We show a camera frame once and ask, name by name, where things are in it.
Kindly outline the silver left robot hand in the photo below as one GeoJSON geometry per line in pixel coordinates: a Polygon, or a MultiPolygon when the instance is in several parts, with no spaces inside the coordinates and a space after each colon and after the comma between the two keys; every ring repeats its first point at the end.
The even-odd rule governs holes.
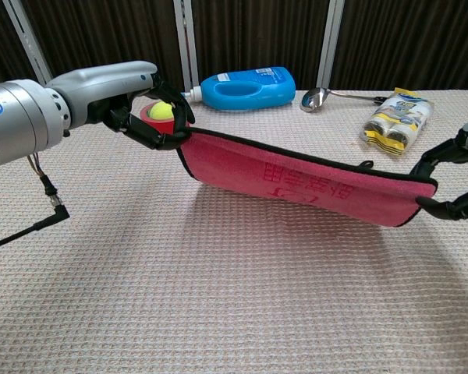
{"type": "Polygon", "coordinates": [[[47,84],[66,102],[69,130],[102,122],[152,150],[175,150],[185,143],[187,125],[195,118],[186,98],[164,80],[158,67],[146,61],[121,62],[77,69],[47,84]],[[170,134],[159,132],[132,115],[136,97],[159,99],[172,106],[174,124],[170,134]]]}

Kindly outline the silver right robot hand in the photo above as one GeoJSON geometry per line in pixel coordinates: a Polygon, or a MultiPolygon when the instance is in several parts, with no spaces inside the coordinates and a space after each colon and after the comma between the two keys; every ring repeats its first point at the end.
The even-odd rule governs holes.
{"type": "MultiPolygon", "coordinates": [[[[425,152],[411,173],[430,176],[435,167],[442,162],[468,163],[468,122],[458,131],[455,138],[448,139],[425,152]]],[[[438,202],[423,196],[418,196],[415,201],[421,209],[438,219],[450,221],[468,219],[468,192],[452,202],[438,202]]]]}

